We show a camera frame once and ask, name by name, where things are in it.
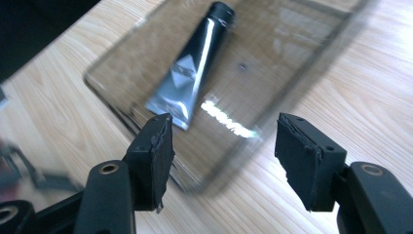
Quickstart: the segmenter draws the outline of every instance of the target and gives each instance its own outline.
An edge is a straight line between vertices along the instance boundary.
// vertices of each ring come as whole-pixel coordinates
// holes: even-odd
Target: wooden table
[[[4,85],[0,137],[16,143],[37,168],[69,172],[120,159],[122,126],[83,83],[83,73],[160,0],[99,3]],[[347,163],[392,171],[413,194],[413,6],[382,0],[367,26],[311,87],[297,86],[282,111],[306,118],[348,150]],[[182,194],[169,182],[161,214],[136,214],[144,233],[334,233],[336,212],[307,213],[274,158],[274,137],[215,196]],[[36,210],[67,196],[19,197]]]

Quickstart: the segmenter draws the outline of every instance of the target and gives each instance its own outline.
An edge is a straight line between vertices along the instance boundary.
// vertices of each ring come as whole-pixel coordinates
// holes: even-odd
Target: glass tray
[[[167,0],[86,72],[86,84],[134,135],[154,115],[145,102],[212,2]],[[223,2],[236,11],[235,27],[189,130],[173,128],[170,173],[187,192],[222,183],[253,155],[274,132],[282,97],[297,81],[320,76],[354,37],[367,0]]]

